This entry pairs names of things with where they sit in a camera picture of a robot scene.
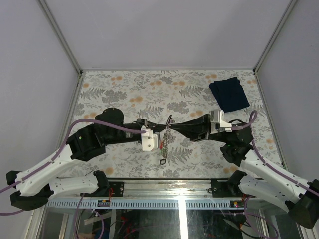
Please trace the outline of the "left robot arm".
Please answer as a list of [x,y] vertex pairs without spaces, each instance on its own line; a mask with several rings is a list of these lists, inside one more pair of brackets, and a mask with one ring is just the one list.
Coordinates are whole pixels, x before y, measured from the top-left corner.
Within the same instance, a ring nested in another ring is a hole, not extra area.
[[57,151],[25,171],[6,174],[11,205],[23,211],[44,206],[50,199],[80,194],[88,197],[110,196],[109,181],[104,172],[95,170],[86,176],[61,178],[67,170],[81,165],[106,152],[106,146],[139,142],[143,151],[160,146],[160,132],[166,124],[156,124],[145,119],[124,123],[120,109],[107,108],[87,126],[74,134],[67,134]]

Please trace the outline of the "large metal keyring disc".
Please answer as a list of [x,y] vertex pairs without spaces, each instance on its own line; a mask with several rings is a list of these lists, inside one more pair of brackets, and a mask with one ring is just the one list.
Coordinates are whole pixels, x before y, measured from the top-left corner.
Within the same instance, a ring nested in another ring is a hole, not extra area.
[[163,159],[167,159],[168,155],[168,144],[169,144],[169,138],[171,135],[170,125],[174,123],[174,120],[172,119],[172,115],[169,115],[166,124],[165,124],[165,132],[163,135],[163,140],[160,145],[161,155]]

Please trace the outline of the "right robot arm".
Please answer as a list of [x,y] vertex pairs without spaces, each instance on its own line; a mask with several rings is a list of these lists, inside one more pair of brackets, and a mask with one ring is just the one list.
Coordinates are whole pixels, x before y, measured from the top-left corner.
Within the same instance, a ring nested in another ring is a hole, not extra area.
[[227,181],[228,193],[241,193],[265,200],[288,213],[304,228],[312,229],[319,219],[319,181],[303,179],[264,158],[257,150],[251,125],[257,118],[252,111],[248,123],[226,122],[222,110],[213,110],[197,119],[174,123],[171,129],[190,141],[223,142],[224,159],[240,167]]

